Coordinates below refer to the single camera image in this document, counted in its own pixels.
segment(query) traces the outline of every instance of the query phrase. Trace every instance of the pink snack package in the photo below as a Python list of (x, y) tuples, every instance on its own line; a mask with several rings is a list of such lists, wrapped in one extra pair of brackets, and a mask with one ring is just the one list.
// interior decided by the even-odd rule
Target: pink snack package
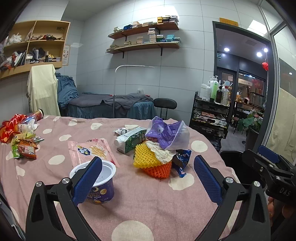
[(119, 167), (107, 140), (104, 138), (90, 139), (85, 143), (68, 141), (68, 147), (73, 167), (81, 163), (91, 161), (95, 156), (101, 158), (102, 160), (110, 161), (116, 167)]

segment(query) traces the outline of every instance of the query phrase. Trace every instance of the blue gripper pad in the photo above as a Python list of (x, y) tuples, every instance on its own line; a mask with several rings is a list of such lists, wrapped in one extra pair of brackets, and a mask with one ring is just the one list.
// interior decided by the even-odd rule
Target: blue gripper pad
[(217, 203), (219, 206), (222, 203), (221, 186), (199, 156), (196, 156), (194, 159), (194, 170), (207, 191), (211, 201)]
[(270, 160), (272, 163), (279, 163), (279, 156), (265, 146), (259, 146), (258, 153), (264, 156), (267, 160)]
[(84, 202), (87, 194), (89, 193), (96, 179), (100, 175), (102, 168), (102, 160), (99, 157), (96, 157), (96, 160), (75, 185), (72, 200), (76, 206), (79, 203)]

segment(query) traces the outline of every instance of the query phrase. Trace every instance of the pink polka dot tablecloth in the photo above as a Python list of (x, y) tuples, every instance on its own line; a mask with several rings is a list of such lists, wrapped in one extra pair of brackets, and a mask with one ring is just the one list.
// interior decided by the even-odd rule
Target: pink polka dot tablecloth
[[(84, 218), (102, 241), (193, 241), (214, 214), (212, 203), (193, 169), (193, 160), (202, 155), (211, 167), (224, 176), (235, 178), (231, 168), (200, 133), (188, 127), (192, 150), (187, 175), (179, 178), (175, 170), (170, 178), (157, 179), (133, 166), (134, 152), (121, 154), (113, 144), (113, 131), (124, 125), (147, 128), (150, 120), (73, 119), (45, 116), (38, 121), (35, 133), (45, 140), (38, 144), (37, 160), (13, 159), (10, 145), (0, 145), (0, 177), (11, 210), (25, 230), (28, 204), (37, 181), (56, 184), (73, 169), (67, 141), (79, 143), (92, 138), (105, 138), (120, 164), (113, 177), (115, 195), (110, 202), (95, 205), (88, 201), (78, 205)], [(73, 233), (55, 202), (57, 212), (68, 235)], [(233, 212), (235, 220), (237, 210)], [(221, 237), (229, 234), (229, 225)]]

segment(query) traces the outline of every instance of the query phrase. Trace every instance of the purple plastic bag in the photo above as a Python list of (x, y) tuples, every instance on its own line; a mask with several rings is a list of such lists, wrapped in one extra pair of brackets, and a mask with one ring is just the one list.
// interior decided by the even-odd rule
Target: purple plastic bag
[(167, 150), (186, 149), (189, 144), (189, 131), (183, 121), (166, 124), (157, 116), (153, 118), (152, 123), (147, 129), (146, 136), (157, 138), (162, 149), (170, 147), (173, 142), (176, 143), (176, 145), (173, 145), (172, 148)]

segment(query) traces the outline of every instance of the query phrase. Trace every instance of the yellow sign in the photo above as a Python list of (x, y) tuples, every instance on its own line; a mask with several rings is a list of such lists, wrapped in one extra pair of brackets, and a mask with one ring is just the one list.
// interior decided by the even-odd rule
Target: yellow sign
[(230, 25), (233, 25), (233, 26), (236, 26), (236, 27), (239, 26), (238, 22), (235, 22), (235, 21), (232, 21), (232, 20), (229, 20), (229, 19), (226, 19), (226, 18), (219, 18), (219, 19), (220, 19), (221, 23), (227, 23), (227, 24), (230, 24)]

